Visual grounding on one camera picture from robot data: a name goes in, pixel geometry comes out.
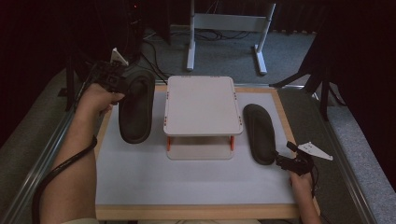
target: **table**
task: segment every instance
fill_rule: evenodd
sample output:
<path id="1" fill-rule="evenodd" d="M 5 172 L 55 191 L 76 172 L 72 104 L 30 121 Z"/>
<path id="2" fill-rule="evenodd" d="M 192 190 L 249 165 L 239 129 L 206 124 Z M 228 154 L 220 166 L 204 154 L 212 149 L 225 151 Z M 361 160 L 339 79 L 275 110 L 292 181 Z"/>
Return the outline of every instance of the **table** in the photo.
<path id="1" fill-rule="evenodd" d="M 190 25 L 190 45 L 187 59 L 187 70 L 192 71 L 194 68 L 195 55 L 195 29 L 214 29 L 214 30 L 233 30 L 260 32 L 262 34 L 259 44 L 254 46 L 257 63 L 260 68 L 260 74 L 267 74 L 264 57 L 262 56 L 262 47 L 267 37 L 268 29 L 274 13 L 276 4 L 269 3 L 270 7 L 265 17 L 237 16 L 237 15 L 219 15 L 195 13 L 195 3 L 191 0 L 191 25 Z"/>
<path id="2" fill-rule="evenodd" d="M 157 86 L 156 92 L 166 91 L 165 86 Z M 279 115 L 279 120 L 284 130 L 285 137 L 288 141 L 294 142 L 286 115 L 283 111 L 282 104 L 277 96 L 276 90 L 268 89 L 268 88 L 235 88 L 236 92 L 241 93 L 270 93 L 274 99 L 276 111 Z M 103 121 L 103 125 L 98 134 L 98 146 L 95 149 L 95 155 L 98 158 L 98 162 L 101 157 L 100 149 L 101 145 L 104 143 L 103 139 L 106 137 L 106 130 L 109 127 L 110 115 L 107 115 Z M 156 129 L 152 130 L 152 134 L 156 134 Z M 235 139 L 236 144 L 241 143 L 240 140 Z M 139 169 L 139 172 L 143 172 L 145 167 Z M 100 187 L 101 183 L 101 168 L 98 164 L 98 191 L 103 191 Z M 127 173 L 117 173 L 114 175 L 124 175 Z M 281 180 L 279 181 L 288 181 L 288 177 L 283 175 Z M 105 189 L 106 194 L 111 194 L 111 189 Z M 286 194 L 285 198 L 291 196 L 290 189 L 285 190 Z M 207 204 L 183 204 L 183 197 L 181 197 L 181 203 L 173 203 L 173 204 L 153 204 L 152 202 L 148 202 L 146 204 L 97 204 L 96 205 L 96 214 L 99 220 L 137 220 L 137 219 L 243 219 L 243 218 L 296 218 L 299 216 L 298 208 L 294 202 L 288 203 L 207 203 Z"/>
<path id="3" fill-rule="evenodd" d="M 163 124 L 168 158 L 229 160 L 234 137 L 243 131 L 235 95 L 230 77 L 169 77 Z"/>

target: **human hand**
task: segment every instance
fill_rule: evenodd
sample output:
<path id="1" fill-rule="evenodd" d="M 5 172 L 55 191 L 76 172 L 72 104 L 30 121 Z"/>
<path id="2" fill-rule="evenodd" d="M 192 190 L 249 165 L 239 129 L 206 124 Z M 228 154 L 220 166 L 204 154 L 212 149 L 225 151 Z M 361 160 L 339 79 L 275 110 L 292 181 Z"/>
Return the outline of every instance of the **human hand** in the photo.
<path id="1" fill-rule="evenodd" d="M 289 171 L 290 182 L 293 190 L 294 198 L 297 203 L 302 203 L 305 200 L 312 201 L 312 177 L 311 174 L 297 175 Z"/>
<path id="2" fill-rule="evenodd" d="M 108 92 L 99 84 L 93 83 L 81 96 L 76 114 L 86 116 L 105 114 L 123 97 L 122 93 Z"/>

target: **human arm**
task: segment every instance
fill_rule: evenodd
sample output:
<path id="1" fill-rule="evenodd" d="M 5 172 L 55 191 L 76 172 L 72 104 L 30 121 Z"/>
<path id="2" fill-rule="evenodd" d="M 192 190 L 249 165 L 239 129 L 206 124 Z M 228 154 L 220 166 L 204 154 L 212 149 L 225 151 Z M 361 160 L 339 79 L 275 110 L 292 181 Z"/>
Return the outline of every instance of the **human arm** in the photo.
<path id="1" fill-rule="evenodd" d="M 297 202 L 300 210 L 301 219 L 304 224 L 319 224 L 321 223 L 318 211 L 312 200 L 312 178 L 311 174 L 297 175 L 294 172 L 290 173 L 291 187 L 294 194 L 294 199 Z"/>
<path id="2" fill-rule="evenodd" d="M 120 93 L 107 92 L 98 84 L 92 84 L 84 92 L 52 168 L 91 144 L 99 116 L 122 97 Z M 96 161 L 92 150 L 47 185 L 41 201 L 41 223 L 95 217 L 95 196 Z"/>

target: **tripod leg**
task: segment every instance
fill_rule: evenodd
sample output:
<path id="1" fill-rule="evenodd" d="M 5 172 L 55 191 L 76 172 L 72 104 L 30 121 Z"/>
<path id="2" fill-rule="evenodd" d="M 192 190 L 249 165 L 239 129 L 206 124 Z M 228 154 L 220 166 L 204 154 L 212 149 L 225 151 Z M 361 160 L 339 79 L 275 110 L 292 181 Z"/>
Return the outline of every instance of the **tripod leg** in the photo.
<path id="1" fill-rule="evenodd" d="M 279 81 L 279 82 L 274 83 L 274 84 L 270 84 L 269 86 L 270 87 L 275 87 L 275 88 L 282 88 L 282 87 L 290 84 L 292 81 L 295 81 L 295 80 L 299 79 L 300 77 L 303 77 L 303 76 L 305 76 L 307 74 L 308 74 L 308 72 L 305 72 L 305 71 L 298 72 L 298 73 L 296 73 L 296 74 L 294 74 L 294 75 L 292 75 L 290 77 L 287 77 L 287 78 L 283 79 L 282 81 Z"/>
<path id="2" fill-rule="evenodd" d="M 327 117 L 327 103 L 329 101 L 329 90 L 330 90 L 329 79 L 330 79 L 330 68 L 327 67 L 322 82 L 322 91 L 320 96 L 320 108 L 319 108 L 320 114 L 326 121 L 329 121 L 329 118 Z"/>
<path id="3" fill-rule="evenodd" d="M 306 81 L 303 90 L 307 93 L 313 94 L 319 87 L 320 83 L 323 81 L 323 75 L 321 72 L 311 74 L 311 77 Z"/>

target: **white platform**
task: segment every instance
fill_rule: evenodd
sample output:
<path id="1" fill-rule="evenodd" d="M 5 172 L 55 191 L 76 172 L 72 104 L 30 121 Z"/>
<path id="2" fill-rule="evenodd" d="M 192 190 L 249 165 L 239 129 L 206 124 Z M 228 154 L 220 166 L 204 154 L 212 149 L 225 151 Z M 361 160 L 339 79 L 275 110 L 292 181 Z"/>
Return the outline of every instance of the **white platform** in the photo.
<path id="1" fill-rule="evenodd" d="M 163 130 L 172 160 L 229 160 L 243 131 L 230 77 L 168 79 Z"/>
<path id="2" fill-rule="evenodd" d="M 240 111 L 247 104 L 267 109 L 274 124 L 276 149 L 290 156 L 272 95 L 236 95 Z M 256 163 L 246 132 L 235 137 L 234 155 L 230 160 L 169 160 L 163 132 L 165 99 L 165 92 L 155 92 L 151 134 L 138 145 L 122 140 L 118 107 L 113 108 L 97 160 L 97 204 L 294 203 L 288 173 L 275 164 Z"/>

